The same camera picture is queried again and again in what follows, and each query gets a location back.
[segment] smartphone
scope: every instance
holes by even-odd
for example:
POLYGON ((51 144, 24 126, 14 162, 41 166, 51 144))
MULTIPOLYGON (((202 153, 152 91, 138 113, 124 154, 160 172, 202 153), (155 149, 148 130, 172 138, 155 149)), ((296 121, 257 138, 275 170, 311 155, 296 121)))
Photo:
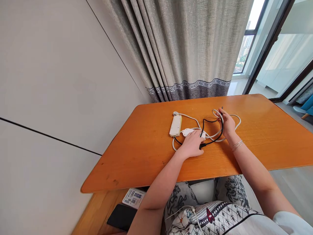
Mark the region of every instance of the smartphone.
POLYGON ((117 204, 112 214, 110 215, 107 224, 128 232, 131 223, 136 215, 137 209, 124 205, 117 204))

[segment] white cable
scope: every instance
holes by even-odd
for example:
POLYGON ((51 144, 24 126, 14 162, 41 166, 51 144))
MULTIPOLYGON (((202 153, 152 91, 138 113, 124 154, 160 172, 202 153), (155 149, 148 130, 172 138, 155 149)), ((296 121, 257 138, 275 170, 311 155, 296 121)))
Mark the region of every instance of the white cable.
POLYGON ((196 216, 197 223, 198 223, 198 226, 199 226, 199 229, 200 229, 202 235, 204 235, 203 230, 202 230, 202 228, 201 228, 201 226, 200 226, 200 223, 199 223, 199 220, 198 220, 198 216, 197 216, 196 211, 195 211, 195 209, 194 209, 193 206, 191 207, 191 210, 192 210, 192 212, 193 212, 193 213, 195 214, 195 216, 196 216))
POLYGON ((191 208, 192 206, 183 206, 182 208, 180 208, 178 211, 176 211, 174 214, 170 215, 169 217, 167 217, 165 220, 171 218, 173 215, 177 214, 181 209, 185 208, 185 207, 189 207, 191 208))
POLYGON ((199 219, 198 219, 198 216, 197 216, 197 214, 196 214, 195 208, 194 208, 193 206, 183 206, 183 207, 181 207, 178 211, 176 211, 174 214, 172 214, 172 215, 170 215, 169 217, 167 217, 165 220, 171 218, 173 215, 177 214, 181 209, 186 208, 186 207, 189 207, 189 208, 191 209, 191 211, 195 214, 195 217, 196 217, 196 219, 197 219, 197 223, 198 223, 199 229, 200 229, 200 231, 201 231, 201 234, 204 235, 203 230, 202 230, 202 228, 201 228, 201 226, 200 226, 199 219))
POLYGON ((193 118, 193 117, 190 117, 190 116, 188 116, 188 115, 186 115, 186 114, 179 114, 179 115, 181 115, 181 116, 185 116, 185 117, 188 117, 188 118, 191 118, 191 119, 194 119, 196 122, 197 122, 197 124, 198 124, 198 127, 201 129, 201 126, 200 126, 200 124, 199 124, 199 122, 198 122, 198 120, 197 119, 195 119, 195 118, 193 118))
MULTIPOLYGON (((217 118, 219 118, 219 116, 217 116, 217 115, 214 113, 214 111, 220 116, 221 121, 224 123, 223 115, 220 114, 220 112, 217 111, 216 109, 213 109, 213 110, 212 110, 212 113, 213 113, 213 115, 214 115, 215 117, 217 117, 217 118)), ((178 112, 174 112, 174 113, 176 113, 177 115, 181 115, 181 116, 188 117, 188 118, 190 118, 190 119, 194 119, 194 120, 197 122, 197 125, 199 126, 199 128, 194 127, 194 128, 191 128, 191 129, 200 129, 200 130, 201 130, 201 126, 200 126, 200 124, 199 124, 199 122, 198 122, 197 119, 195 119, 195 118, 193 118, 193 117, 190 117, 190 116, 188 116, 188 115, 186 115, 186 114, 182 114, 182 113, 178 113, 178 112)), ((236 127, 235 127, 235 130, 236 130, 237 127, 241 124, 241 119, 240 119, 239 116, 237 116, 237 115, 235 115, 235 114, 230 114, 230 116, 236 116, 236 117, 239 119, 239 123, 238 123, 238 124, 236 125, 236 127)), ((206 134, 205 134, 205 135, 206 135, 205 138, 206 138, 206 139, 214 140, 214 139, 212 139, 212 138, 215 137, 215 136, 217 136, 221 131, 222 131, 222 128, 221 128, 216 134, 214 134, 214 135, 212 135, 212 136, 209 136, 209 135, 206 133, 206 134)), ((226 138, 221 139, 221 140, 217 140, 216 142, 222 142, 222 141, 224 141, 225 139, 226 139, 226 138)), ((173 138, 172 147, 173 147, 173 149, 176 151, 177 149, 174 147, 174 140, 175 140, 175 139, 173 138)))

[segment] orange table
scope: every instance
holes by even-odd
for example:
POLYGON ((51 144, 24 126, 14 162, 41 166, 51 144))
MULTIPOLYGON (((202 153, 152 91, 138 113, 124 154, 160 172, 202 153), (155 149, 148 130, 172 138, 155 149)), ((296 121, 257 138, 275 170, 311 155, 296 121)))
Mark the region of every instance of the orange table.
MULTIPOLYGON (((150 185, 174 154, 169 135, 173 112, 194 117, 202 125, 202 119, 213 120, 212 109, 221 106, 241 118, 237 134, 268 170, 313 165, 313 134, 260 94, 144 104, 132 112, 81 192, 150 185)), ((219 129, 217 122, 204 125, 208 134, 219 129)), ((196 122, 183 117, 182 130, 192 127, 196 122)), ((178 140, 184 140, 182 134, 178 140)), ((203 149, 202 156, 184 162, 178 182, 241 173, 226 140, 203 149)))

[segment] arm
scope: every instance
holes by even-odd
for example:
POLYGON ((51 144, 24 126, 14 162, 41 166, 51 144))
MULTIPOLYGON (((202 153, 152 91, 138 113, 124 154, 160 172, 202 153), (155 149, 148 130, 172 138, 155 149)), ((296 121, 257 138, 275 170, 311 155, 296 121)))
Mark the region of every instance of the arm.
MULTIPOLYGON (((220 108, 219 112, 223 113, 223 135, 226 137, 230 147, 233 147, 241 140, 235 133, 235 122, 223 109, 220 108)), ((277 212, 287 211, 300 216, 282 194, 268 170, 244 143, 233 153, 265 215, 272 219, 277 212)))
POLYGON ((183 145, 176 151, 171 160, 158 174, 151 184, 130 226, 128 235, 141 234, 149 231, 149 234, 160 234, 163 211, 173 192, 183 162, 189 157, 203 154, 199 145, 201 130, 189 133, 183 145))

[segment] clothing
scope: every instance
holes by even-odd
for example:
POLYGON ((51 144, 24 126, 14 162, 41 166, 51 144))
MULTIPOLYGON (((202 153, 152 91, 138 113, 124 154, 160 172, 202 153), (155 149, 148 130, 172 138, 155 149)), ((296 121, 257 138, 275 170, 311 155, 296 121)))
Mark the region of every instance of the clothing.
POLYGON ((313 228, 299 216, 280 211, 273 220, 249 208, 240 176, 230 176, 216 179, 217 200, 206 204, 198 204, 194 192, 188 182, 177 183, 166 205, 164 218, 173 215, 185 205, 193 206, 196 215, 190 207, 184 208, 165 221, 167 234, 313 234, 313 228))

